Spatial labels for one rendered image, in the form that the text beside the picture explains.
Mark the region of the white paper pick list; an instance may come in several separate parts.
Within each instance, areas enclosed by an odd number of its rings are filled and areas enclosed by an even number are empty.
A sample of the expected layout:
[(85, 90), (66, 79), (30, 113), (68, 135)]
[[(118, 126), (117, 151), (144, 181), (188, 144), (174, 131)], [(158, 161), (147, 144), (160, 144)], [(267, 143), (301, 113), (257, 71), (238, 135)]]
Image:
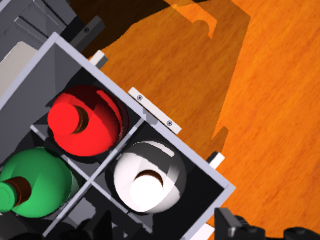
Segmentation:
[(205, 223), (202, 228), (191, 238), (191, 240), (207, 240), (213, 231), (214, 228)]

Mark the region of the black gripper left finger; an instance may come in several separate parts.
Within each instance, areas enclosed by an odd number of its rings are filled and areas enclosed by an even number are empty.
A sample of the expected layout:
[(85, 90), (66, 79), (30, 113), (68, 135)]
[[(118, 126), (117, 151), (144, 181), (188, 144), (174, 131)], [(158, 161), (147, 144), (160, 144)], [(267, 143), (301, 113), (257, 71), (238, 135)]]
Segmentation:
[[(42, 240), (42, 236), (26, 232), (9, 240)], [(83, 220), (76, 229), (60, 233), (59, 240), (113, 240), (111, 211), (97, 210), (92, 218)]]

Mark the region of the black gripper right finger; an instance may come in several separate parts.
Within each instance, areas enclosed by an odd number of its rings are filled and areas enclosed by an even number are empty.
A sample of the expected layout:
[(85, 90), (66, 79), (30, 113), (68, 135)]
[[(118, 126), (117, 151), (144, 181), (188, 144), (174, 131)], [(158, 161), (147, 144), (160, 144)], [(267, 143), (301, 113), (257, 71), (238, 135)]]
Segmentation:
[[(241, 224), (242, 225), (241, 225)], [(228, 236), (228, 237), (225, 237)], [(291, 227), (283, 231), (283, 238), (266, 237), (266, 230), (233, 215), (228, 207), (214, 209), (214, 240), (320, 240), (320, 234), (304, 228)]]

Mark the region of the green bottle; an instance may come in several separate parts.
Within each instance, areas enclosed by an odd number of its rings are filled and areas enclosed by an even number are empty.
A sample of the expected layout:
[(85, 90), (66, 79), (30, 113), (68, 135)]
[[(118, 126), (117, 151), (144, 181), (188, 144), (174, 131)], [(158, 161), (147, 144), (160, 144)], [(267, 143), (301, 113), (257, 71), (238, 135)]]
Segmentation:
[(1, 170), (0, 212), (12, 209), (29, 218), (49, 215), (71, 199), (84, 182), (85, 178), (49, 145), (22, 150)]

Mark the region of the red bottle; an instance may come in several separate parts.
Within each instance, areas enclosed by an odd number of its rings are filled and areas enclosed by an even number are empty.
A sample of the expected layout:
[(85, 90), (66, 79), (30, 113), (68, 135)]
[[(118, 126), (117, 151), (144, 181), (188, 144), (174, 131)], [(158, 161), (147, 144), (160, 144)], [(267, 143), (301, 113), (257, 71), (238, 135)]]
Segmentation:
[(86, 157), (117, 146), (128, 132), (129, 115), (118, 98), (83, 84), (66, 89), (56, 98), (48, 124), (63, 150)]

